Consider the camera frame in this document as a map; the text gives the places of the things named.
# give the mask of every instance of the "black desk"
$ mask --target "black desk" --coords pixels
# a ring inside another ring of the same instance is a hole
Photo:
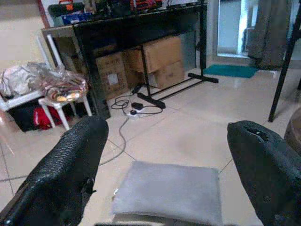
[[[195,31],[195,22],[199,20],[200,29],[198,32],[202,43],[202,45],[200,45],[200,66],[203,75],[203,69],[206,68],[206,12],[207,5],[204,4],[204,0],[202,0],[201,4],[198,5],[153,11],[113,19],[89,21],[70,26],[44,29],[42,32],[44,37],[46,37],[47,34],[51,34],[54,40],[58,37],[72,37],[74,44],[83,56],[83,60],[89,73],[91,80],[90,96],[93,100],[95,112],[96,114],[103,115],[104,118],[109,118],[110,113],[105,101],[95,60],[103,55],[93,53],[97,42],[105,38],[115,37],[117,48],[115,48],[114,51],[106,52],[106,55],[112,54],[168,35],[178,35]],[[146,69],[145,76],[146,82],[148,83]],[[157,101],[154,100],[152,96],[165,90],[166,89],[151,94],[148,86],[148,95],[144,96],[143,94],[138,94],[138,96],[149,102],[155,101],[153,104],[158,105],[162,99]]]

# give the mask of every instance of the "white label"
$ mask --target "white label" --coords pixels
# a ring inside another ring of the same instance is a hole
[[[118,77],[116,73],[113,74],[109,74],[108,75],[108,81],[109,81],[109,85],[115,85],[118,83]]]

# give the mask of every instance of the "red bag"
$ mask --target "red bag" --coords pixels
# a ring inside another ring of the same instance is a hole
[[[55,125],[61,125],[62,121],[60,119],[59,114],[57,113],[56,109],[53,107],[48,107],[50,114],[53,118],[53,121],[55,122]],[[33,124],[35,127],[38,127],[39,129],[50,129],[51,123],[47,115],[45,114],[42,107],[37,107],[33,111]]]

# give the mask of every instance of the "teal doormat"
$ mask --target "teal doormat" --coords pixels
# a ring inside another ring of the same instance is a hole
[[[234,65],[211,65],[204,70],[204,74],[215,74],[239,78],[252,78],[258,71],[256,67]]]

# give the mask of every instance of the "tile floor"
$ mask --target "tile floor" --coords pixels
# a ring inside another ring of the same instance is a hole
[[[80,225],[92,226],[96,222],[111,221],[168,224],[168,220],[163,218],[117,218],[110,214],[113,192],[135,160],[217,168],[220,172],[224,223],[262,225],[232,161],[226,139],[227,124],[252,120],[283,136],[290,116],[300,106],[298,93],[294,91],[299,74],[300,70],[289,70],[273,123],[268,123],[267,118],[278,73],[262,71],[251,79],[215,76],[220,79],[219,84],[202,83],[167,99],[167,108],[163,113],[130,120],[123,128],[127,140],[126,152],[99,167],[95,182],[98,192],[89,201]],[[132,101],[145,103],[137,97],[132,97]],[[101,162],[117,155],[124,145],[118,129],[125,117],[118,110],[112,110],[111,115],[107,120],[109,140]],[[0,210],[63,133],[64,129],[60,126],[23,133],[9,116],[0,113]]]

